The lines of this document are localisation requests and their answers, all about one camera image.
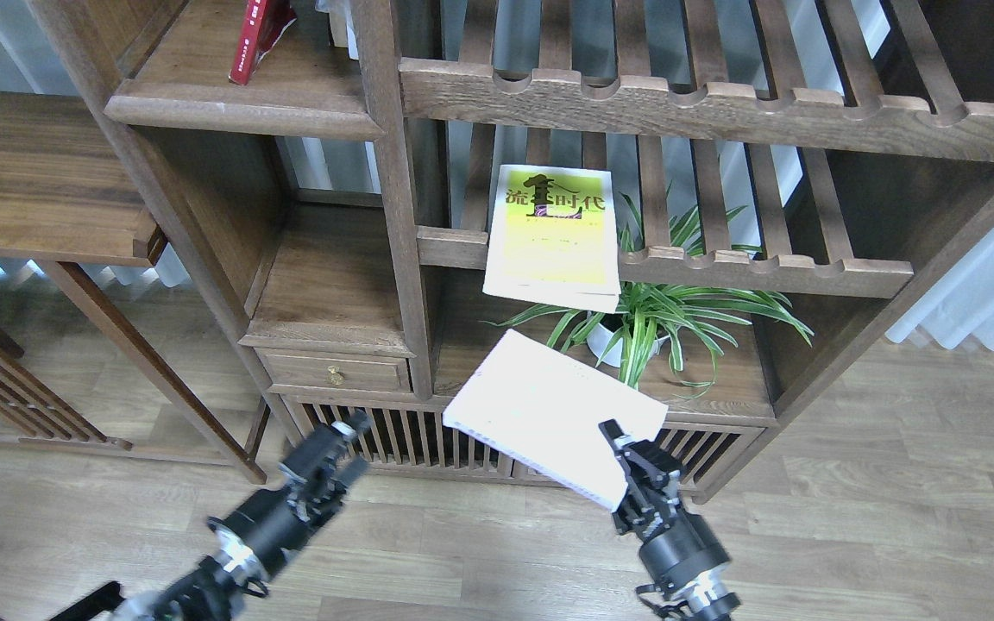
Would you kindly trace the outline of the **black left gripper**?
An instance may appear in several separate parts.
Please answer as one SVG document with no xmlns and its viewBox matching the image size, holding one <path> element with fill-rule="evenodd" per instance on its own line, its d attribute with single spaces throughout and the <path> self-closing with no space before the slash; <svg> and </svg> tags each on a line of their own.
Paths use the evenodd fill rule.
<svg viewBox="0 0 994 621">
<path fill-rule="evenodd" d="M 253 492 L 228 517 L 206 520 L 218 538 L 217 565 L 236 583 L 274 580 L 367 472 L 362 456 L 339 459 L 369 429 L 365 411 L 321 425 L 280 464 L 287 485 Z"/>
</svg>

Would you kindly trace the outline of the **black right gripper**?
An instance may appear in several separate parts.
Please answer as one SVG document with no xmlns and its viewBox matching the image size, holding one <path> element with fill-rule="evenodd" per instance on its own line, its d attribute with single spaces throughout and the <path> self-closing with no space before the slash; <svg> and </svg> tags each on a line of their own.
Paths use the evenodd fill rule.
<svg viewBox="0 0 994 621">
<path fill-rule="evenodd" d="M 685 467 L 653 441 L 634 440 L 610 419 L 599 424 L 620 464 L 625 488 L 613 512 L 620 535 L 634 533 L 642 542 L 639 559 L 651 582 L 635 593 L 659 593 L 665 604 L 731 605 L 733 594 L 720 574 L 731 558 L 701 515 L 685 510 L 680 480 Z"/>
</svg>

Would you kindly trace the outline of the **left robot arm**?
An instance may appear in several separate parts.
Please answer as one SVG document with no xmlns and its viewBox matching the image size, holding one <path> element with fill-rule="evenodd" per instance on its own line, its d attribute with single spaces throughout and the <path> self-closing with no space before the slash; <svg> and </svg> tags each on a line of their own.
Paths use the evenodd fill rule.
<svg viewBox="0 0 994 621">
<path fill-rule="evenodd" d="M 363 409 L 316 428 L 280 464 L 282 487 L 253 492 L 228 517 L 208 519 L 218 550 L 165 590 L 126 599 L 121 583 L 111 581 L 56 620 L 91 620 L 104 611 L 113 620 L 232 620 L 244 610 L 245 596 L 266 598 L 268 582 L 342 510 L 348 488 L 369 464 L 362 457 L 347 467 L 337 461 L 369 428 Z"/>
</svg>

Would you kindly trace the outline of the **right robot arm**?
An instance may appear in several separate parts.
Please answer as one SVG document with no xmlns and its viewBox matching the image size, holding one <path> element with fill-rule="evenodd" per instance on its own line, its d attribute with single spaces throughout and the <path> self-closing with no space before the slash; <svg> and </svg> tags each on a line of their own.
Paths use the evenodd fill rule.
<svg viewBox="0 0 994 621">
<path fill-rule="evenodd" d="M 706 519 L 683 506 L 683 464 L 652 441 L 632 439 L 613 419 L 599 428 L 626 480 L 612 512 L 615 529 L 640 540 L 639 559 L 651 578 L 636 589 L 638 596 L 662 596 L 662 605 L 644 602 L 659 618 L 729 620 L 740 605 L 720 578 L 731 558 Z"/>
</svg>

